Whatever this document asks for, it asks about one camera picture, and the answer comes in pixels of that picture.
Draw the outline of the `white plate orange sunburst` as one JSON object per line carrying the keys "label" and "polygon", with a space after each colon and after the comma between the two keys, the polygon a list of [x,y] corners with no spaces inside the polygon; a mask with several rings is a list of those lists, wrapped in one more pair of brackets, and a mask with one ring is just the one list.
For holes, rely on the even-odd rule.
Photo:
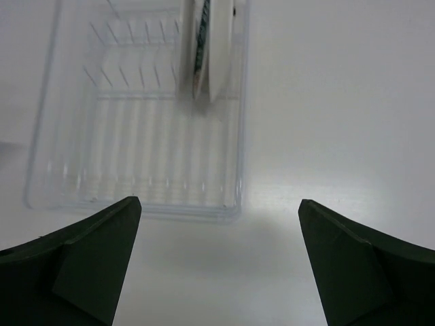
{"label": "white plate orange sunburst", "polygon": [[234,1],[216,0],[210,3],[209,23],[209,100],[215,102],[223,90],[230,66]]}

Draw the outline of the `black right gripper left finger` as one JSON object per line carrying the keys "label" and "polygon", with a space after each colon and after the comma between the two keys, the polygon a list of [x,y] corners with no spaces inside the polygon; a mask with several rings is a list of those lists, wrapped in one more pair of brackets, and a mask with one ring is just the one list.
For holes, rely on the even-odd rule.
{"label": "black right gripper left finger", "polygon": [[141,220],[136,196],[1,251],[2,325],[112,325]]}

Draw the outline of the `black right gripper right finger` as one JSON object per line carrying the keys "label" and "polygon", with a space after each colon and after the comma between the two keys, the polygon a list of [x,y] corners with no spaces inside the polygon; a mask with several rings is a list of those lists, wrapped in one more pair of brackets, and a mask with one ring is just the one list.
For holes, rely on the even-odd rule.
{"label": "black right gripper right finger", "polygon": [[434,324],[433,250],[314,200],[302,200],[298,216],[329,325]]}

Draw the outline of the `plate with dark green rim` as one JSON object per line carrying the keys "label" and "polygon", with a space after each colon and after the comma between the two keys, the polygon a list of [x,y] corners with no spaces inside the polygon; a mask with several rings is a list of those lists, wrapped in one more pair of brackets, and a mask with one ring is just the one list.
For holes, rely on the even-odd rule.
{"label": "plate with dark green rim", "polygon": [[208,38],[209,38],[209,23],[210,23],[210,6],[211,1],[205,0],[201,14],[201,20],[196,37],[196,55],[194,60],[194,75],[193,75],[193,98],[198,99],[201,94],[203,82],[205,78],[207,60],[208,60]]}

